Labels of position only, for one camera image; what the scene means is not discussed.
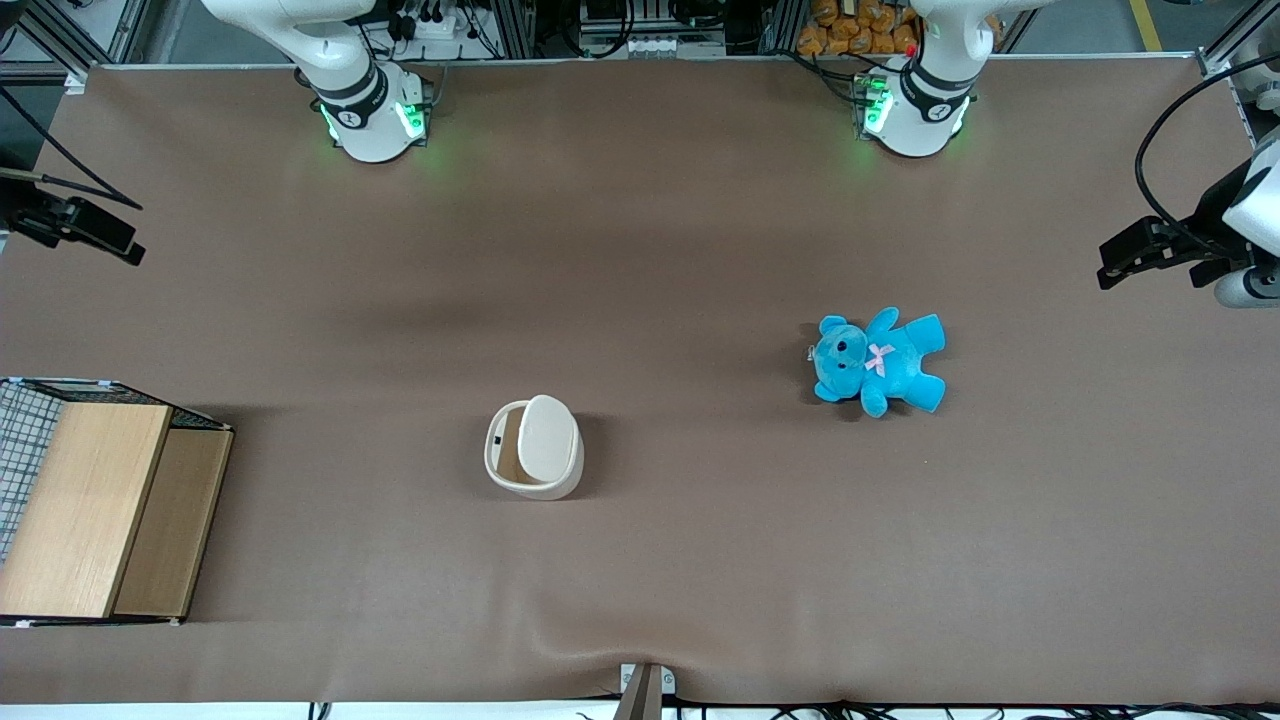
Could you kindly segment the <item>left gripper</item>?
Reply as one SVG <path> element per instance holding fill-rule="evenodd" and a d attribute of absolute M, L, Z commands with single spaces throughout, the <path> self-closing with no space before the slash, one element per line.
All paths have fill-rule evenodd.
<path fill-rule="evenodd" d="M 1279 132 L 1270 131 L 1240 164 L 1206 190 L 1184 225 L 1206 245 L 1172 258 L 1172 229 L 1143 217 L 1100 246 L 1100 290 L 1151 270 L 1192 263 L 1196 288 L 1276 291 L 1279 252 Z"/>

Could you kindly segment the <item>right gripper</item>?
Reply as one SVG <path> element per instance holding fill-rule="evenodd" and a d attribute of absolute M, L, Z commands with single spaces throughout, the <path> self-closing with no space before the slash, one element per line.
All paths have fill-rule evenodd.
<path fill-rule="evenodd" d="M 22 179 L 1 181 L 1 228 L 46 247 L 87 241 L 138 266 L 146 247 L 134 242 L 134 227 L 81 197 L 60 197 Z"/>

